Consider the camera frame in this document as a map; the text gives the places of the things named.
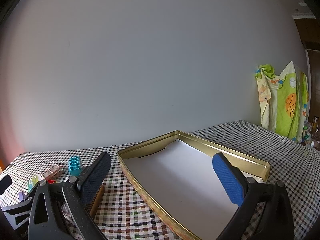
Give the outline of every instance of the wooden stick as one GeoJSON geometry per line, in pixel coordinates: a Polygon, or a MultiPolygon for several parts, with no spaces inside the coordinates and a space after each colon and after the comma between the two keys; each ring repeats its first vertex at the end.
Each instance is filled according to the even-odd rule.
{"type": "Polygon", "coordinates": [[[91,215],[92,219],[94,219],[96,216],[96,213],[97,213],[98,208],[100,206],[100,202],[101,202],[103,194],[104,194],[104,189],[105,189],[104,186],[101,185],[100,189],[98,191],[97,197],[93,202],[92,208],[90,210],[90,215],[91,215]]]}

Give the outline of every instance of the towel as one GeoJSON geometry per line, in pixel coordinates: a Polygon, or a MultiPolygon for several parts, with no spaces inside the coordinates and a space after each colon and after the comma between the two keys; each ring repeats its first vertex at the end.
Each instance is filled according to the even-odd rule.
{"type": "Polygon", "coordinates": [[[261,125],[294,141],[302,139],[308,109],[308,81],[291,61],[279,76],[271,65],[261,65],[255,75],[261,125]]]}

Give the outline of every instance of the white sheet inside tray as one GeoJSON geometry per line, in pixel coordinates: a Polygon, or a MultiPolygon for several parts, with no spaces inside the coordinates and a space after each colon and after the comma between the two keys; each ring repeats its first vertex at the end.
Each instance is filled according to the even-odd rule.
{"type": "Polygon", "coordinates": [[[160,152],[124,162],[169,214],[203,240],[216,239],[238,208],[215,174],[212,158],[178,139],[160,152]]]}

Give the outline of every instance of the glass bottle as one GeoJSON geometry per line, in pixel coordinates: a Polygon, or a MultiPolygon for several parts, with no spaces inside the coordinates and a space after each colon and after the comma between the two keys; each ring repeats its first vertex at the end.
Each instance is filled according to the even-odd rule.
{"type": "Polygon", "coordinates": [[[302,143],[306,140],[307,129],[308,129],[308,126],[305,125],[303,127],[303,132],[302,132],[302,139],[301,139],[302,143]]]}
{"type": "Polygon", "coordinates": [[[319,117],[315,115],[313,117],[313,122],[311,127],[311,136],[313,136],[313,134],[318,131],[318,120],[319,120],[319,117]]]}

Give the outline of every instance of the blue gripper pad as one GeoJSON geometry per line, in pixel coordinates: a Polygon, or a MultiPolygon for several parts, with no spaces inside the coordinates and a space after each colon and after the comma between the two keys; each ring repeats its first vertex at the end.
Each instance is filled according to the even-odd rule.
{"type": "Polygon", "coordinates": [[[212,158],[212,167],[233,204],[241,206],[247,191],[247,183],[241,171],[232,166],[223,153],[212,158]]]}

